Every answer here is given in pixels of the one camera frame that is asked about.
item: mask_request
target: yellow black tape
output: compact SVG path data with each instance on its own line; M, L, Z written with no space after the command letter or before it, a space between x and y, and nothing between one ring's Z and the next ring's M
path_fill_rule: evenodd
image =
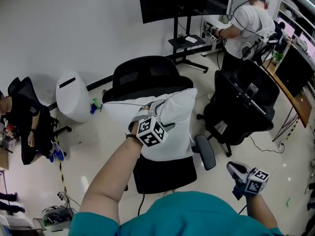
M300 118L298 118L298 119L296 120L294 126L291 128L290 132L289 132L288 135L286 136L286 138L285 138L286 140L289 139L290 135L292 134L292 132L293 132L293 130L295 129L295 127L296 127L297 123L299 122L299 120L300 120Z
M58 136L56 137L56 142L59 145ZM61 181L63 182L63 191L65 194L67 194L67 188L65 187L64 177L63 177L63 168L61 165L61 161L60 160L58 160L58 161L59 161L59 171L60 171Z

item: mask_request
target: wristband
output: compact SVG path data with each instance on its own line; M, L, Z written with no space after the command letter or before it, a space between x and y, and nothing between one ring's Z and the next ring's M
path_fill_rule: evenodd
M133 139L135 139L137 142L139 142L139 143L142 145L142 142L140 142L140 140L138 139L138 137L136 137L135 135L133 135L133 134L128 134L128 135L126 135L126 139L127 139L128 137L132 137Z
M219 30L219 37L222 37L222 36L221 36L221 31L222 31L222 30L224 30L224 29Z

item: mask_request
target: chair wheel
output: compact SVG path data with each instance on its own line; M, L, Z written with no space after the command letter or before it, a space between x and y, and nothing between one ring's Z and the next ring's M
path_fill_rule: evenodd
M201 115L201 114L197 114L196 118L197 118L197 120L204 119L203 115Z

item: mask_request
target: chair backrest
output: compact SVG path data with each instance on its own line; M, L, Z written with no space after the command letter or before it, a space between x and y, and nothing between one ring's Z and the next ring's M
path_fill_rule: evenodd
M180 76L175 64L169 58L140 57L126 61L115 69L112 91L106 92L103 102L157 97L192 87L192 81Z
M253 101L265 112L273 108L280 90L270 76L250 60L234 71L230 80L245 90L251 83L258 88Z
M15 90L18 90L21 87L21 85L19 77L16 77L8 87L8 95L11 96Z
M239 134L273 128L273 123L266 114L253 103L245 102L240 97L241 91L220 71L215 73L215 88L215 109L220 113L222 120L228 126L235 127Z
M37 106L40 109L40 115L48 115L49 109L48 107L42 105L40 101L38 100L32 81L29 77L24 78L22 81L20 81L19 78L15 78L11 84L8 87L8 95L11 96L13 94L20 94L28 99L34 100Z

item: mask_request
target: teal shirt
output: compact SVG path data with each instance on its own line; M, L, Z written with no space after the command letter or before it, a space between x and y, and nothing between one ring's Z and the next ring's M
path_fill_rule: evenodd
M138 217L119 226L114 220L89 212L74 215L70 236L282 236L267 229L210 194L177 192L163 197Z

